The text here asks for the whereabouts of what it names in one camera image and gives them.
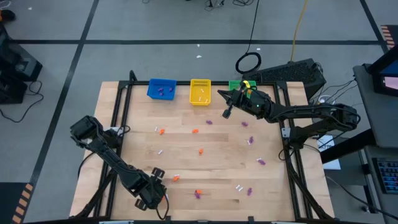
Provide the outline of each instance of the wooden table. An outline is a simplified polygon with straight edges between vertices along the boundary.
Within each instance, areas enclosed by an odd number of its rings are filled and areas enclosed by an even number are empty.
[[[104,127],[110,125],[117,82],[103,82],[95,116]],[[291,105],[306,105],[302,83],[287,83]],[[150,173],[153,167],[165,171],[164,184],[170,199],[169,215],[172,220],[236,220],[245,221],[254,216],[256,221],[293,221],[291,194],[285,162],[278,159],[282,141],[278,124],[234,109],[229,119],[221,115],[226,109],[225,100],[217,93],[228,86],[212,86],[210,106],[192,106],[189,103],[189,86],[178,86],[173,101],[152,100],[146,96],[147,86],[133,86],[127,125],[131,131],[124,138],[121,157],[128,164]],[[271,86],[259,90],[275,97]],[[123,103],[118,121],[121,120]],[[306,126],[311,119],[295,119],[296,126]],[[155,127],[164,128],[165,134],[155,133]],[[193,129],[199,133],[192,134]],[[248,145],[247,139],[254,137]],[[315,140],[306,144],[317,147]],[[204,149],[199,156],[200,148]],[[301,150],[303,167],[309,191],[331,216],[334,216],[326,185],[325,173],[319,153],[313,149]],[[256,159],[263,158],[266,165]],[[70,215],[78,213],[98,188],[103,161],[94,155],[81,169]],[[178,182],[172,182],[180,174]],[[244,187],[241,192],[235,186]],[[203,191],[196,199],[194,191]],[[302,195],[297,188],[300,213],[305,216]],[[104,214],[108,193],[104,194],[101,214]],[[134,198],[120,184],[116,186],[113,212],[114,220],[158,220],[155,210],[145,212],[134,206]],[[160,214],[165,203],[159,205]]]

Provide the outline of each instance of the computer monitor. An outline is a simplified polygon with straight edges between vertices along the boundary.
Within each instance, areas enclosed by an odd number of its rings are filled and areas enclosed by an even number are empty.
[[[367,68],[376,93],[398,96],[398,45]]]

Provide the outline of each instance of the black keyboard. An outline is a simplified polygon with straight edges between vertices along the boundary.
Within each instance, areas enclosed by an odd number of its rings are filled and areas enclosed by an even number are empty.
[[[292,63],[275,68],[268,68],[254,72],[248,75],[248,80],[257,82],[274,82],[274,81],[289,81],[289,82],[303,82],[304,84],[312,83],[316,80],[314,68],[308,66],[308,63]]]
[[[398,159],[373,158],[373,163],[383,192],[398,194]]]

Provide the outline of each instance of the orange candy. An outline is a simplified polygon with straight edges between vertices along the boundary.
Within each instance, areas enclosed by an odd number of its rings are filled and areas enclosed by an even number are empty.
[[[176,181],[178,181],[180,179],[180,176],[175,176],[175,177],[173,177],[173,182],[176,182]]]

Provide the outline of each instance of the purple candy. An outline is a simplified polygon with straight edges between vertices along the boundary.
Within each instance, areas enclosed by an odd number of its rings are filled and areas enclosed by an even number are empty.
[[[196,192],[196,191],[195,191],[195,197],[196,197],[197,199],[200,199],[200,194],[198,194],[198,192]]]
[[[258,162],[259,162],[261,165],[263,165],[263,166],[266,164],[266,162],[264,162],[262,159],[259,159]]]

